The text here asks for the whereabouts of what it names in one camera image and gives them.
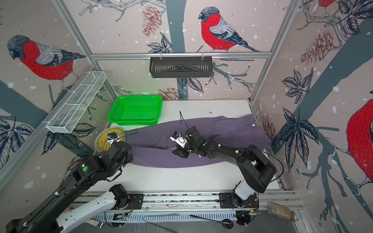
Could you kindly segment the purple trousers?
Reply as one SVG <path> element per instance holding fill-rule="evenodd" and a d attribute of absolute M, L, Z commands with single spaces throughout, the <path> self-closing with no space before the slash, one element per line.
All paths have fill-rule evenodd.
<path fill-rule="evenodd" d="M 187 127 L 195 127 L 204 139 L 212 139 L 221 144 L 246 148 L 254 145 L 260 150 L 271 145 L 264 130 L 260 128 L 253 115 L 239 118 L 225 116 L 188 119 L 186 123 L 170 121 L 154 126 L 140 128 L 135 134 L 126 136 L 125 141 L 132 147 L 133 165 L 151 168 L 191 168 L 219 163 L 217 159 L 200 158 L 190 154 L 183 159 L 172 153 L 176 143 L 170 137 L 175 132 L 185 132 Z"/>

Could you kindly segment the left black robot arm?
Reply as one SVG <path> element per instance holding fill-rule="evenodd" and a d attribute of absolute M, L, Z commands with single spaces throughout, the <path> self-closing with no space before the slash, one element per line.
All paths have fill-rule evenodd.
<path fill-rule="evenodd" d="M 108 151 L 81 159 L 61 185 L 29 215 L 6 225 L 8 233 L 68 233 L 93 216 L 114 207 L 123 209 L 129 194 L 121 184 L 112 186 L 99 198 L 68 213 L 65 210 L 99 181 L 111 182 L 122 167 L 133 161 L 132 147 L 113 142 Z"/>

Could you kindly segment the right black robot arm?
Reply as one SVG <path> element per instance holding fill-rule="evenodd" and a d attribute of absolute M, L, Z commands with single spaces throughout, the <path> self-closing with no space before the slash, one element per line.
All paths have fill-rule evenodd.
<path fill-rule="evenodd" d="M 262 150 L 254 145 L 247 148 L 230 147 L 204 139 L 195 128 L 189 128 L 185 137 L 180 132 L 174 132 L 170 140 L 178 144 L 173 154 L 181 158 L 187 159 L 190 153 L 195 153 L 200 157 L 232 163 L 240 169 L 244 180 L 235 186 L 231 199 L 226 201 L 230 206 L 244 208 L 247 203 L 252 203 L 250 197 L 264 193 L 277 172 Z"/>

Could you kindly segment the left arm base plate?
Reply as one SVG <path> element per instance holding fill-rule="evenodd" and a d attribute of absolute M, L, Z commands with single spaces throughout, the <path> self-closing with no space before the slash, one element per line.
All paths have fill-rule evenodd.
<path fill-rule="evenodd" d="M 143 194 L 128 194 L 117 201 L 115 209 L 140 210 L 142 208 L 143 200 Z"/>

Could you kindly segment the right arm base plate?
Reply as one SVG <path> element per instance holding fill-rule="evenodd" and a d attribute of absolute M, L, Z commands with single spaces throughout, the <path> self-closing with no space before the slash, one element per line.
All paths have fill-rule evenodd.
<path fill-rule="evenodd" d="M 236 194 L 232 193 L 219 193 L 218 202 L 221 209 L 233 209 L 233 208 L 251 208 L 258 209 L 259 200 L 256 193 L 249 196 L 248 199 L 242 200 Z"/>

